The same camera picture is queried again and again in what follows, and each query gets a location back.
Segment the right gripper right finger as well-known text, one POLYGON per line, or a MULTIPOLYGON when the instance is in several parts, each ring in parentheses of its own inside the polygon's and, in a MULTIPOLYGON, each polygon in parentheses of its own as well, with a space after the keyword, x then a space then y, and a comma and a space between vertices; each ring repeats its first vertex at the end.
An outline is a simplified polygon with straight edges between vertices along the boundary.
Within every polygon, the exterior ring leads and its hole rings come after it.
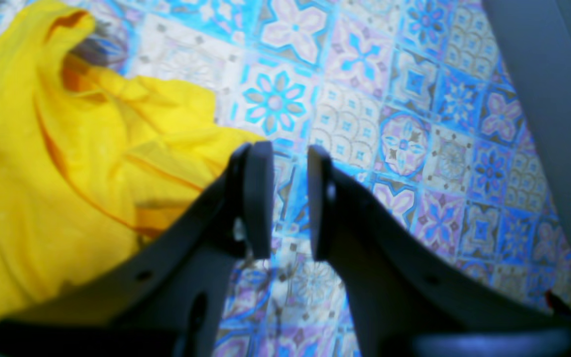
POLYGON ((571 357, 571 323, 467 277, 311 145, 310 244, 345 285, 364 357, 571 357))

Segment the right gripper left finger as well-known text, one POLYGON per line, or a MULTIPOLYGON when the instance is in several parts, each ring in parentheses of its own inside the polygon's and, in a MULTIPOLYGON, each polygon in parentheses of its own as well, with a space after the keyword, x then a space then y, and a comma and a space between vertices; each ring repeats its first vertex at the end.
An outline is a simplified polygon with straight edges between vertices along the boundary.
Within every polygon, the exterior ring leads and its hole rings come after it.
POLYGON ((133 258, 0 320, 0 357, 208 357, 236 262, 270 257, 272 143, 241 145, 219 178, 133 258))

